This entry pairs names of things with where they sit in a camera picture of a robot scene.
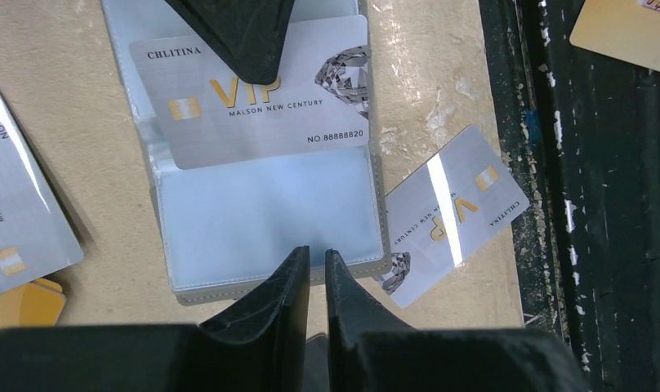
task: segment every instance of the white leather surface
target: white leather surface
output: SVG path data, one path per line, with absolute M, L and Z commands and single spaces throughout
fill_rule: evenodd
M 497 148 L 476 0 L 368 0 L 384 176 L 395 187 L 462 128 Z M 230 302 L 185 308 L 167 284 L 137 134 L 100 4 L 0 0 L 0 88 L 82 235 L 86 260 L 57 278 L 62 323 L 196 322 Z M 511 232 L 499 234 L 414 305 L 416 327 L 521 324 Z M 309 333 L 326 328 L 311 293 Z

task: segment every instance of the card holder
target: card holder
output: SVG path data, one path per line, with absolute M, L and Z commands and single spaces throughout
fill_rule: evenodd
M 297 246 L 311 280 L 339 250 L 356 277 L 390 269 L 380 163 L 372 144 L 212 167 L 176 167 L 132 61 L 132 42 L 193 35 L 162 0 L 103 0 L 148 167 L 171 289 L 182 305 L 238 298 Z M 292 23 L 359 13 L 356 0 L 297 0 Z

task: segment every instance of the blue mark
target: blue mark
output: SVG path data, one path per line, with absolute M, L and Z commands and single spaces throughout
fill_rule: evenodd
M 539 125 L 539 114 L 536 110 L 525 110 L 525 125 L 529 133 L 529 144 L 535 145 L 542 139 L 542 127 Z

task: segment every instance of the worn table surface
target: worn table surface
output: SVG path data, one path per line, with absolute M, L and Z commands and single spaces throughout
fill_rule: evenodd
M 498 149 L 476 0 L 368 0 L 386 188 L 465 126 Z M 86 260 L 55 278 L 61 323 L 197 322 L 230 302 L 176 303 L 136 131 L 98 1 L 0 0 L 0 89 L 82 235 Z M 519 326 L 510 229 L 405 310 L 415 327 Z M 326 329 L 313 287 L 309 333 Z

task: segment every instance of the diamond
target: diamond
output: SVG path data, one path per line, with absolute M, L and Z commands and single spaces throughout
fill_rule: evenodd
M 315 75 L 315 84 L 353 106 L 368 119 L 368 46 L 352 47 L 330 57 Z

